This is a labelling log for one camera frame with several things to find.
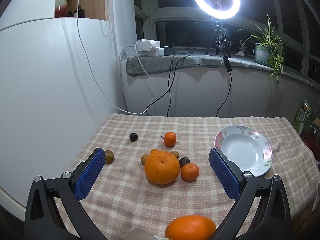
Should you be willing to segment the red white vase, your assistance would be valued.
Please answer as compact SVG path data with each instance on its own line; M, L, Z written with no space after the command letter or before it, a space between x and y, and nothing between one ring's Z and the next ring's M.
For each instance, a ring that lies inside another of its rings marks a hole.
M55 17L65 17L67 15L67 0L55 0Z

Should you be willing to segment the green kiwi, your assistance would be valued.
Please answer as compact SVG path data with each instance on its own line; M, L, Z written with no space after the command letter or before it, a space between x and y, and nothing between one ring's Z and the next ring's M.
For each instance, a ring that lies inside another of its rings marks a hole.
M105 151L105 163L111 164L114 162L114 153L111 150Z

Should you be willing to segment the mandarin with stem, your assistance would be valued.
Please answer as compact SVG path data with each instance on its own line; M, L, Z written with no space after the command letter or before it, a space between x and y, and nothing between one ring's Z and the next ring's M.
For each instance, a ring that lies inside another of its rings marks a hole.
M163 142L166 147L174 147L177 140L177 135L174 132L167 132L163 137Z

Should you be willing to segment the potted spider plant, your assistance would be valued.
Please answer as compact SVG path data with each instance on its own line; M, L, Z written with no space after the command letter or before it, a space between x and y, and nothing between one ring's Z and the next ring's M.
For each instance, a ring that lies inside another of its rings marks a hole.
M257 23L248 22L253 25L255 30L238 29L238 31L247 31L250 33L245 40L240 40L240 48L238 52L245 55L246 43L252 42L254 44L255 61L264 64L272 69L269 80L273 77L276 80L277 88L279 87L280 78L283 78L284 71L284 42L278 34L277 26L272 24L269 14L266 14L267 23L262 27Z

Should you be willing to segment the green snack package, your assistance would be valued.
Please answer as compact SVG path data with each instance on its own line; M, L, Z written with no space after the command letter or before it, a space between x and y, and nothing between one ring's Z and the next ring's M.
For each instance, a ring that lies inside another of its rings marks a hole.
M308 100L303 100L302 106L299 108L295 120L293 122L293 127L298 134L300 134L304 128L304 124L308 117L312 115L312 108Z

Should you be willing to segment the large bumpy orange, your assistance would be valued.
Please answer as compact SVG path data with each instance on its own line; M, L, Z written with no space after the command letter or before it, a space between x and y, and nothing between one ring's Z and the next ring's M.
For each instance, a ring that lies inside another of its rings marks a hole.
M153 149L144 164L146 178L157 185L167 185L180 174L178 159L170 152Z

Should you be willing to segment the black power brick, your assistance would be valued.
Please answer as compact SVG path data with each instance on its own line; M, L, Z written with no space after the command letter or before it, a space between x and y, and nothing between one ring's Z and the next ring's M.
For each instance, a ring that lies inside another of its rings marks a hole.
M164 55L170 56L175 54L175 48L172 46L164 46Z

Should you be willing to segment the white power adapters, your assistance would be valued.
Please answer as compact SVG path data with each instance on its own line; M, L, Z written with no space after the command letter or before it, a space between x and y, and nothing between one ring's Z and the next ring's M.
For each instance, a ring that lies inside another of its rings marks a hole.
M136 48L138 51L147 53L148 56L161 57L164 56L164 48L157 40L139 40L136 43Z

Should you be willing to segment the checkered beige tablecloth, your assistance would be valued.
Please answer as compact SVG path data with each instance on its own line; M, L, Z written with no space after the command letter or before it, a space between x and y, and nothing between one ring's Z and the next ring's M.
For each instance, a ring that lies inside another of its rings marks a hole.
M82 151L76 166L96 148L106 164L81 205L108 239L123 239L133 229L165 237L183 222L199 229L218 226L234 204L209 163L209 152L229 138L235 126L251 140L265 138L266 177L284 183L292 220L311 206L319 185L312 152L282 118L168 118L114 114Z

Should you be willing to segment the dark plum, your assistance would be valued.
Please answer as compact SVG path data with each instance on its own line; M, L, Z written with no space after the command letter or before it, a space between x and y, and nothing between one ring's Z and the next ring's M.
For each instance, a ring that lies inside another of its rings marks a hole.
M136 133L131 133L129 139L131 142L135 142L138 140L138 135Z
M180 158L178 162L180 164L180 168L182 168L184 165L190 163L190 160L187 157L183 157L183 158Z

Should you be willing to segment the black tripod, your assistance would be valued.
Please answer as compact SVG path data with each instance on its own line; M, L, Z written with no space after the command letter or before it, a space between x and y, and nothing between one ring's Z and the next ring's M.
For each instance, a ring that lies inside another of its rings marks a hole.
M228 56L228 58L230 59L231 54L229 51L229 43L227 41L226 35L223 33L222 22L219 19L213 18L213 16L211 16L210 23L213 32L204 54L208 55L210 49L212 48L212 46L214 46L216 56L219 55L219 52L221 52L223 56Z

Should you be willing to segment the white floral plate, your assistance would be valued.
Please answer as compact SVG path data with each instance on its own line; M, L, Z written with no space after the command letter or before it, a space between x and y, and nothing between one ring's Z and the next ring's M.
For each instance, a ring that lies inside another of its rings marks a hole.
M261 133L244 125L222 128L215 136L214 146L240 170L256 177L266 174L272 165L271 144Z

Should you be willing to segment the smooth navel orange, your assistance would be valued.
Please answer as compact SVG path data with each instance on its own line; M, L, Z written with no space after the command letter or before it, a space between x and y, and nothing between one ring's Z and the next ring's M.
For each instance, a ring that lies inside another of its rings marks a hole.
M165 230L167 239L209 239L216 231L215 223L204 216L189 215L172 220Z

